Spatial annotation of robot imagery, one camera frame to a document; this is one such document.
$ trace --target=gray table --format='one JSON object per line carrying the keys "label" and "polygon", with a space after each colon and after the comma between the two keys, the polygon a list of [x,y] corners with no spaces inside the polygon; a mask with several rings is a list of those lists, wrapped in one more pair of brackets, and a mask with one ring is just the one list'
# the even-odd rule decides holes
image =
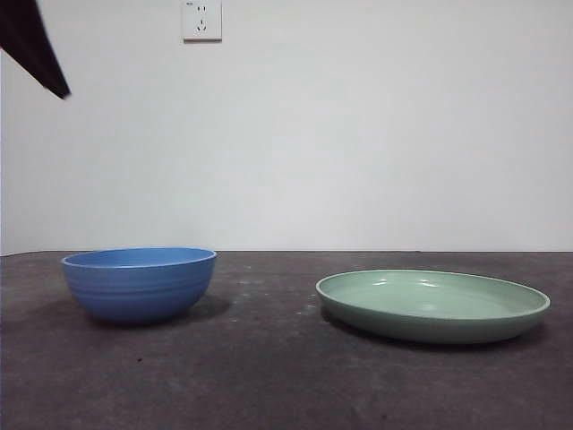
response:
{"label": "gray table", "polygon": [[[2,429],[573,429],[573,254],[220,253],[188,314],[86,316],[68,253],[2,260]],[[341,271],[462,271],[547,293],[544,324],[488,346],[376,338],[321,310]]]}

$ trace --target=light green plate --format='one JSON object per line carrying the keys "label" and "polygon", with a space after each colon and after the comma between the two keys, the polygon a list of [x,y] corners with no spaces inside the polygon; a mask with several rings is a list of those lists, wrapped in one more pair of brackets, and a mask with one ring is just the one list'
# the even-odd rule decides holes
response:
{"label": "light green plate", "polygon": [[513,338],[538,324],[550,305],[530,287],[443,271],[353,271],[322,279],[316,289],[345,323],[431,343]]}

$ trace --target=blue bowl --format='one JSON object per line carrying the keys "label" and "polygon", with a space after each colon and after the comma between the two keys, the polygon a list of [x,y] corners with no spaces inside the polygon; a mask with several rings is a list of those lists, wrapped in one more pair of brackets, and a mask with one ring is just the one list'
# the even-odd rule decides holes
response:
{"label": "blue bowl", "polygon": [[68,288],[91,315],[153,323],[182,313],[210,283],[217,253],[199,248],[128,248],[62,260]]}

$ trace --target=bowl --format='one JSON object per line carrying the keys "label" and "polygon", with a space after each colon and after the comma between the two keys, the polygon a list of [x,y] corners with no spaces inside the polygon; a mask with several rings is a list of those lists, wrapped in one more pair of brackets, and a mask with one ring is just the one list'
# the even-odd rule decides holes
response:
{"label": "bowl", "polygon": [[339,273],[316,285],[339,320],[382,336],[471,344],[516,337],[536,326],[550,299],[506,280],[442,271]]}
{"label": "bowl", "polygon": [[65,257],[73,297],[112,323],[153,323],[195,304],[210,283],[217,253],[190,247],[126,248]]}

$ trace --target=white wall socket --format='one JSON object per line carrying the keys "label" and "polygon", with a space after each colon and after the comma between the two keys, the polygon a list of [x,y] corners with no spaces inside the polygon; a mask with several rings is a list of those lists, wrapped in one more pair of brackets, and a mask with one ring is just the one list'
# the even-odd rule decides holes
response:
{"label": "white wall socket", "polygon": [[183,0],[183,40],[221,40],[222,14],[222,0]]}

